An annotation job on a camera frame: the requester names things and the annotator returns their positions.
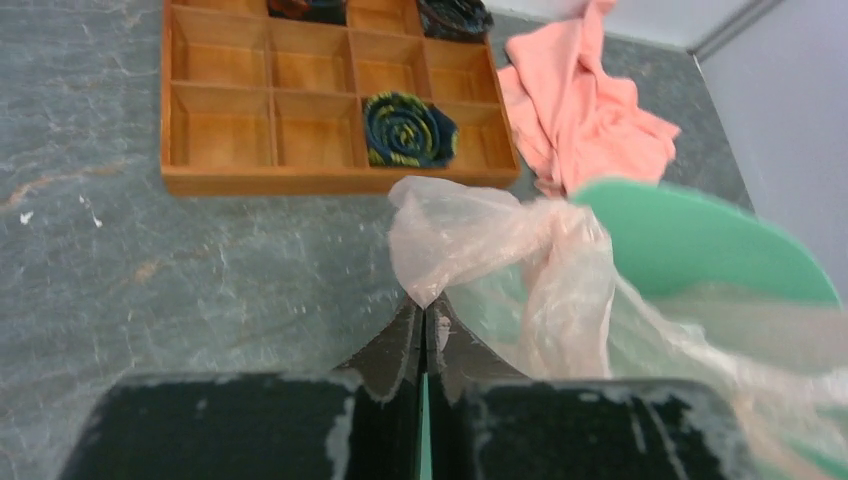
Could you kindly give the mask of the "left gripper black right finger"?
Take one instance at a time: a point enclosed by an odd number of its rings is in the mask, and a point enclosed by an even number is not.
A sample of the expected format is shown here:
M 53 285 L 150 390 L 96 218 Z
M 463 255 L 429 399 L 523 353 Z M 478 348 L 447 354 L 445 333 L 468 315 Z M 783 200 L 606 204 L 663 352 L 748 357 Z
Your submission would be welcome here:
M 433 479 L 755 479 L 729 405 L 679 379 L 533 380 L 446 297 L 424 312 Z

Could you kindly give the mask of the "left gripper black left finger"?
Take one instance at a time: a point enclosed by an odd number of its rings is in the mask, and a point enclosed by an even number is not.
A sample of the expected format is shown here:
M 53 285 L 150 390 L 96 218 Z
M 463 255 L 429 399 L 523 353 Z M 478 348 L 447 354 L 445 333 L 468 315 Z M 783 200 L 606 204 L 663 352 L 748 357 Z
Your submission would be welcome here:
M 415 479 L 423 310 L 405 299 L 328 372 L 126 377 L 90 413 L 63 479 Z

